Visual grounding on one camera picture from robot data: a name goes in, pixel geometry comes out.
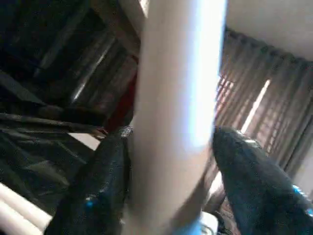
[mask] wall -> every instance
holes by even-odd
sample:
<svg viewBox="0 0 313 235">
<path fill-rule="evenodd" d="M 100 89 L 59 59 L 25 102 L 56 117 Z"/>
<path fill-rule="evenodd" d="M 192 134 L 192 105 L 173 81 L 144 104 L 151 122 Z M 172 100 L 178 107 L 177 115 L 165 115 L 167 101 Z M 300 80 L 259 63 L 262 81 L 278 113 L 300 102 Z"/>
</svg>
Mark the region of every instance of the wall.
<svg viewBox="0 0 313 235">
<path fill-rule="evenodd" d="M 310 199 L 313 199 L 313 142 L 302 162 L 297 174 L 294 178 L 294 183 L 303 190 Z"/>
</svg>

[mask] white pipe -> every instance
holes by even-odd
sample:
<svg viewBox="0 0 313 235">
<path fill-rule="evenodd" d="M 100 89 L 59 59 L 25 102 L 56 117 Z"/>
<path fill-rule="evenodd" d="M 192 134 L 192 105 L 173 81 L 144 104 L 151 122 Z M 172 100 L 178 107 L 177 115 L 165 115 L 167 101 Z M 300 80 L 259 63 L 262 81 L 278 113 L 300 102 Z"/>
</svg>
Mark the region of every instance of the white pipe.
<svg viewBox="0 0 313 235">
<path fill-rule="evenodd" d="M 0 200 L 17 211 L 21 216 L 44 231 L 52 216 L 0 183 Z"/>
<path fill-rule="evenodd" d="M 42 235 L 35 225 L 0 201 L 0 230 L 7 235 Z"/>
<path fill-rule="evenodd" d="M 203 175 L 214 120 L 225 2 L 150 1 L 124 235 L 167 233 Z"/>
</svg>

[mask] white pole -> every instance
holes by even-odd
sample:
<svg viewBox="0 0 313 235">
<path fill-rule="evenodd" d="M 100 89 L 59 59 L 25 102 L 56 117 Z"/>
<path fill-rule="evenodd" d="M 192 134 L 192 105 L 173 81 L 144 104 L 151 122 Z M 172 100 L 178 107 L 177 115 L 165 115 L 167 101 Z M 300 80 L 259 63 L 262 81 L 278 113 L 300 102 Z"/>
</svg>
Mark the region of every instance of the white pole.
<svg viewBox="0 0 313 235">
<path fill-rule="evenodd" d="M 44 231 L 52 216 L 0 183 L 0 200 L 17 211 L 21 216 Z"/>
<path fill-rule="evenodd" d="M 150 1 L 123 235 L 167 233 L 203 175 L 225 8 L 226 0 Z"/>
<path fill-rule="evenodd" d="M 0 230 L 7 235 L 42 235 L 36 226 L 0 201 Z"/>
</svg>

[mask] red object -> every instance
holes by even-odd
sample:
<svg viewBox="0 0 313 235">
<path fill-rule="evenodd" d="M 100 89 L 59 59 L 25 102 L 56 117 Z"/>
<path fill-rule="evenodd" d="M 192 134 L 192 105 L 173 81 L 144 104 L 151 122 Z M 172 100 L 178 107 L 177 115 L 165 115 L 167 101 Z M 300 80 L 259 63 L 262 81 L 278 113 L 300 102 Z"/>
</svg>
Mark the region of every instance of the red object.
<svg viewBox="0 0 313 235">
<path fill-rule="evenodd" d="M 105 129 L 107 132 L 112 132 L 121 126 L 125 115 L 134 106 L 136 92 L 137 72 L 134 78 L 128 85 L 126 92 L 122 95 L 115 111 L 106 123 Z"/>
</svg>

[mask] gray curtain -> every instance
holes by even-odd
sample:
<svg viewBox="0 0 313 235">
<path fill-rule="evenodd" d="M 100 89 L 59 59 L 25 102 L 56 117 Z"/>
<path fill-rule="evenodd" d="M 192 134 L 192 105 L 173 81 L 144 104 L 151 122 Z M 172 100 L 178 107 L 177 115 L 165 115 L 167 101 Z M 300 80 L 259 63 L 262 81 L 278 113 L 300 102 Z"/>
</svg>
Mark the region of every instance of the gray curtain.
<svg viewBox="0 0 313 235">
<path fill-rule="evenodd" d="M 244 127 L 291 173 L 301 161 L 297 150 L 305 148 L 299 142 L 312 141 L 312 99 L 312 62 L 226 30 L 217 125 Z"/>
</svg>

